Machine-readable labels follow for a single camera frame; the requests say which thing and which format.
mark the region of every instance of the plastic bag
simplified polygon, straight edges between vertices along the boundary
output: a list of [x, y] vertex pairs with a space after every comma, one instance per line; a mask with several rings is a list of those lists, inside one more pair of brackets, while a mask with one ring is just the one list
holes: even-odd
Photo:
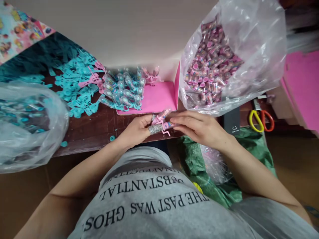
[[206, 172], [212, 181], [219, 185], [230, 180], [233, 175], [229, 172], [220, 152], [202, 144], [199, 147], [205, 162]]
[[[221, 23], [231, 50], [244, 64], [223, 88], [221, 101], [199, 105], [198, 93], [187, 88], [185, 76], [202, 39], [201, 25]], [[188, 110], [221, 116], [279, 85], [286, 56], [284, 10], [276, 0], [220, 0], [188, 41], [181, 57], [180, 98]]]
[[65, 102], [46, 86], [0, 82], [0, 173], [47, 164], [68, 120]]

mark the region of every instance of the green plastic bag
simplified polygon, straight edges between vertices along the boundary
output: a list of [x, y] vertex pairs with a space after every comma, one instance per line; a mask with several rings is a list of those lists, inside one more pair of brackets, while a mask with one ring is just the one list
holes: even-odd
[[[236, 136], [236, 139], [276, 176], [272, 156], [261, 133], [244, 127], [241, 128], [241, 133]], [[188, 136], [183, 136], [178, 140], [178, 148], [181, 158], [185, 158], [185, 162], [181, 162], [185, 174], [202, 188], [206, 196], [226, 208], [243, 199], [242, 192], [234, 178], [226, 183], [215, 185], [206, 173], [205, 162], [198, 143], [192, 141]]]

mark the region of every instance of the floor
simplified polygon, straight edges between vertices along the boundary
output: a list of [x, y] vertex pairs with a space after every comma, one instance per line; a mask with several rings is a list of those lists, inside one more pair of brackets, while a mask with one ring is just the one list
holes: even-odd
[[[304, 205], [319, 210], [319, 140], [268, 137], [275, 168], [282, 183]], [[168, 142], [173, 165], [179, 167], [175, 142]], [[0, 238], [11, 239], [25, 224], [43, 197], [75, 165], [93, 152], [53, 158], [42, 167], [0, 175]], [[319, 226], [319, 219], [311, 215]]]

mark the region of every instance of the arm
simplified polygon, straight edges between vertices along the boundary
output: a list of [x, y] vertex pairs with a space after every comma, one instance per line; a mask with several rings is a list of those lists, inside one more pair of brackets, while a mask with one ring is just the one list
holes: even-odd
[[185, 111], [171, 118], [171, 121], [181, 124], [174, 129], [182, 131], [192, 140], [219, 150], [225, 156], [228, 168], [246, 195], [277, 201], [311, 224], [307, 212], [297, 199], [214, 118], [197, 112]]
[[116, 140], [68, 172], [15, 238], [67, 238], [80, 217], [85, 199], [98, 191], [105, 174], [129, 148], [150, 135], [146, 126], [151, 119], [152, 115], [136, 117]]

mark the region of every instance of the gray t-shirt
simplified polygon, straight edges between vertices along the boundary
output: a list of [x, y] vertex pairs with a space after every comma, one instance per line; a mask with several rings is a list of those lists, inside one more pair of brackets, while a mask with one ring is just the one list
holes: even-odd
[[265, 198], [229, 209], [201, 194], [152, 147], [126, 152], [106, 174], [69, 238], [319, 238], [296, 213]]

